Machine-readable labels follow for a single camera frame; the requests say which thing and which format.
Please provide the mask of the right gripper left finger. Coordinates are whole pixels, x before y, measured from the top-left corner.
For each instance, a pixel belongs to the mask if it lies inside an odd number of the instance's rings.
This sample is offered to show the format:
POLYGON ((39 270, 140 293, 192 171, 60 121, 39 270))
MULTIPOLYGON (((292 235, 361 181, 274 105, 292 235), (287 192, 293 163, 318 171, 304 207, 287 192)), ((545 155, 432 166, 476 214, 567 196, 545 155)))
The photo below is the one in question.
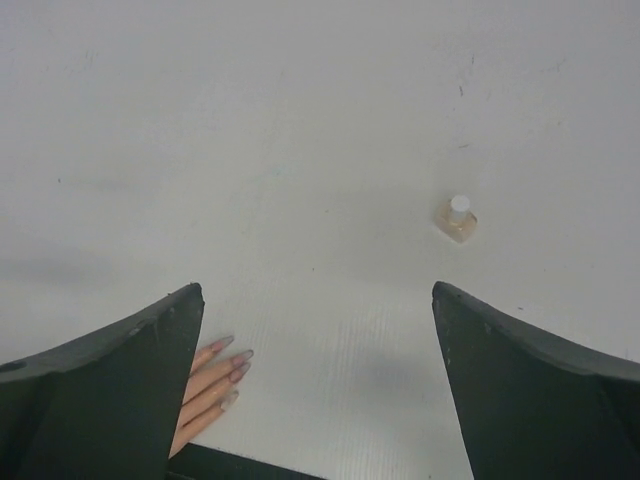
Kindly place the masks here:
POLYGON ((2 478, 165 478, 203 311, 192 283, 2 364, 2 478))

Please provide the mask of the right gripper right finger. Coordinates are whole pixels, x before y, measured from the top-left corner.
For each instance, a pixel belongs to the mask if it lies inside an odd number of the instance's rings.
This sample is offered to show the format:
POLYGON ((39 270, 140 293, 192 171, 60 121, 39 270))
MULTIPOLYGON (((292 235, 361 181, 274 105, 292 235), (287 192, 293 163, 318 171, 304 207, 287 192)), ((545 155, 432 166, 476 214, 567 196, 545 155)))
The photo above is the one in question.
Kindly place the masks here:
POLYGON ((639 365, 432 290, 437 337, 477 479, 636 479, 639 365))

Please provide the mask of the beige nail polish bottle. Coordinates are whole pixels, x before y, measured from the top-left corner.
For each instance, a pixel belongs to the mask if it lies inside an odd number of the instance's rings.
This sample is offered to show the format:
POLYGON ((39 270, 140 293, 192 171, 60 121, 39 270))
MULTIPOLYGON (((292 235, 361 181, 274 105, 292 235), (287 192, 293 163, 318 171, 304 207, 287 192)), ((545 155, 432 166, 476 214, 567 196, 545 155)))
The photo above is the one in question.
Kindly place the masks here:
POLYGON ((455 195, 443 202, 436 210, 434 221, 444 234, 460 244, 468 240, 478 224, 470 199, 465 195, 455 195))

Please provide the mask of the person's hand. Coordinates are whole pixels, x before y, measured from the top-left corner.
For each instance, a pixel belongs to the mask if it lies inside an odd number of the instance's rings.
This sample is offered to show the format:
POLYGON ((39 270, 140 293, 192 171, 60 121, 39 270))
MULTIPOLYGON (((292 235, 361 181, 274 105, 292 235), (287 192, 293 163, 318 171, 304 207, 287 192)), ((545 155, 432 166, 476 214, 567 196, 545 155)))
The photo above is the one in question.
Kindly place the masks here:
POLYGON ((227 336, 199 348, 193 357, 169 458, 220 418, 236 401, 237 385, 251 367, 254 351, 222 358, 235 338, 227 336))

